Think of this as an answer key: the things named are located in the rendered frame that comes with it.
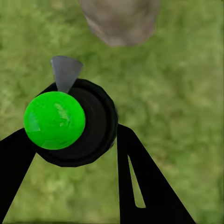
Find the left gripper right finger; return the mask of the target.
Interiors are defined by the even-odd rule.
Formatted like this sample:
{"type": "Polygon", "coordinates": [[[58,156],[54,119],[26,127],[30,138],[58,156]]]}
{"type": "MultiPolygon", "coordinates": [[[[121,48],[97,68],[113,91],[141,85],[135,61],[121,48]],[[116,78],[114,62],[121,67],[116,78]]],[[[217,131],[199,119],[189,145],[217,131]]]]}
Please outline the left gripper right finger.
{"type": "Polygon", "coordinates": [[[120,224],[196,224],[136,134],[118,124],[120,224]],[[130,157],[146,208],[135,205],[130,157]]]}

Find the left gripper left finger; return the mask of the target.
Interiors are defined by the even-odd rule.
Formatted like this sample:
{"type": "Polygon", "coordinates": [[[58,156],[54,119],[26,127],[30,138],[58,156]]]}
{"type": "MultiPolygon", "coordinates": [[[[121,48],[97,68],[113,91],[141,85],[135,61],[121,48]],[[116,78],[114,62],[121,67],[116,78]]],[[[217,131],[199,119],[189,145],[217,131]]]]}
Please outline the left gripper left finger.
{"type": "Polygon", "coordinates": [[[36,154],[25,128],[0,141],[0,224],[36,154]]]}

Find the pesticide atomizer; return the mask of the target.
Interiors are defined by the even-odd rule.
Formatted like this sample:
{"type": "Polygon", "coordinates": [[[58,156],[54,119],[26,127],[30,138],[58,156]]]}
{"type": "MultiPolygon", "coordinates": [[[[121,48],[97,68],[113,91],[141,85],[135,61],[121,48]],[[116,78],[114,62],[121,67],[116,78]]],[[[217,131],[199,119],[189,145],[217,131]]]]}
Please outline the pesticide atomizer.
{"type": "Polygon", "coordinates": [[[55,82],[28,105],[24,128],[35,151],[59,167],[96,161],[114,144],[119,116],[105,90],[78,79],[84,65],[73,57],[51,58],[55,82]]]}

